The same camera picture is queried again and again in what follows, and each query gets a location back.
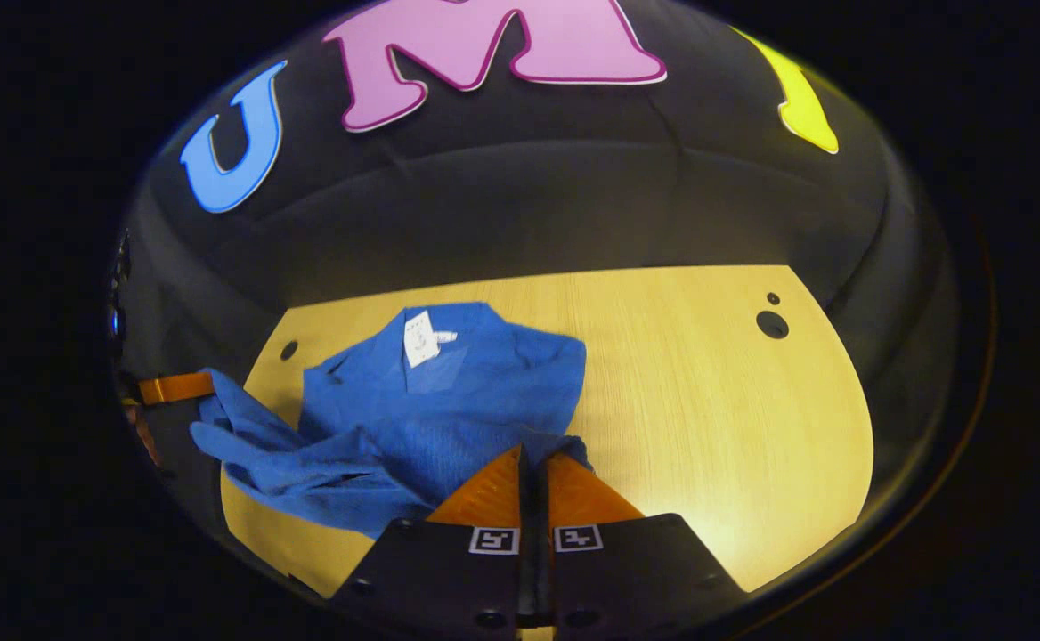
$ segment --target yellow letter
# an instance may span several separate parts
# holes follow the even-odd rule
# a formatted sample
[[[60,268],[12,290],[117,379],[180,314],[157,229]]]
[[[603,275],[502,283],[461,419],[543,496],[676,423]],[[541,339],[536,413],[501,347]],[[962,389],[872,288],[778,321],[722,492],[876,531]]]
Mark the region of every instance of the yellow letter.
[[[781,102],[777,112],[781,114],[785,129],[792,131],[798,137],[813,143],[822,150],[829,151],[830,154],[836,154],[837,134],[833,133],[829,126],[825,109],[821,108],[821,101],[817,101],[812,86],[805,80],[805,74],[802,74],[800,66],[749,35],[740,31],[737,31],[737,34],[750,41],[753,47],[763,54],[764,59],[770,61],[777,80],[781,81],[785,102]]]

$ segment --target screw hole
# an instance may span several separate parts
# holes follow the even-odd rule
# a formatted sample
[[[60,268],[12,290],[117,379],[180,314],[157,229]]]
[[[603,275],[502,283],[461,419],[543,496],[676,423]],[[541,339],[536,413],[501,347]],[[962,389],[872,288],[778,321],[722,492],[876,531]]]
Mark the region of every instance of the screw hole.
[[[774,311],[763,311],[757,315],[757,328],[771,339],[783,339],[789,335],[789,325],[784,317]]]
[[[699,589],[708,589],[710,592],[712,592],[717,588],[717,584],[719,584],[719,582],[717,582],[717,579],[719,579],[719,575],[717,575],[717,573],[710,573],[710,575],[706,575],[703,578],[702,581],[699,581],[695,585],[695,587]]]
[[[369,596],[374,592],[374,585],[364,579],[357,579],[349,584],[349,591],[358,596]]]
[[[504,619],[501,613],[494,613],[492,610],[485,610],[485,612],[476,615],[474,620],[476,621],[476,625],[487,627],[488,630],[504,627],[504,623],[508,623],[508,620]]]

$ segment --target blue letter u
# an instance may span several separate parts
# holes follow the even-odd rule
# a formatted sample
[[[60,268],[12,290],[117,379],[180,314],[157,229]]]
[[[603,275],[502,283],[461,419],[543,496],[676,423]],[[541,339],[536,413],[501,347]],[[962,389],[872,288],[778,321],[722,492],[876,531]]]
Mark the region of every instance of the blue letter u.
[[[211,130],[219,121],[217,114],[207,119],[183,146],[179,162],[187,170],[187,182],[194,199],[206,210],[219,213],[238,206],[248,196],[255,194],[272,163],[276,163],[283,140],[283,122],[276,102],[276,74],[284,66],[287,66],[287,60],[260,73],[232,98],[232,106],[242,105],[243,128],[246,130],[246,151],[234,170],[224,171],[215,161]]]

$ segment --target black background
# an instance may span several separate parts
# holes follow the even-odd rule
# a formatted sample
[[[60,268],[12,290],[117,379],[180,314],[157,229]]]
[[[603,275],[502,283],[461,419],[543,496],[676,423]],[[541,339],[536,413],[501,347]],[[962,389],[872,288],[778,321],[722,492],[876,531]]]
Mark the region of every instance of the black background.
[[[987,408],[927,508],[755,638],[1040,638],[1040,3],[712,3],[894,135],[979,214]],[[0,1],[0,638],[328,638],[142,478],[110,407],[98,287],[134,177],[185,114],[329,3]]]

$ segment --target shirt collar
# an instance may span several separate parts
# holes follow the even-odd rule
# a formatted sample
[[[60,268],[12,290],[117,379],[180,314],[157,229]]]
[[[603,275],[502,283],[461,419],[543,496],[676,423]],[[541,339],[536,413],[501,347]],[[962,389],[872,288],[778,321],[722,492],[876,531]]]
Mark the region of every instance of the shirt collar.
[[[450,305],[424,305],[424,307],[407,307],[397,313],[382,332],[374,336],[372,348],[368,354],[360,355],[366,362],[370,374],[383,377],[394,365],[404,360],[404,340],[406,339],[406,320],[422,311],[430,312],[430,320],[435,332],[456,332],[470,334],[503,328],[504,319],[500,317],[487,303],[459,303]]]

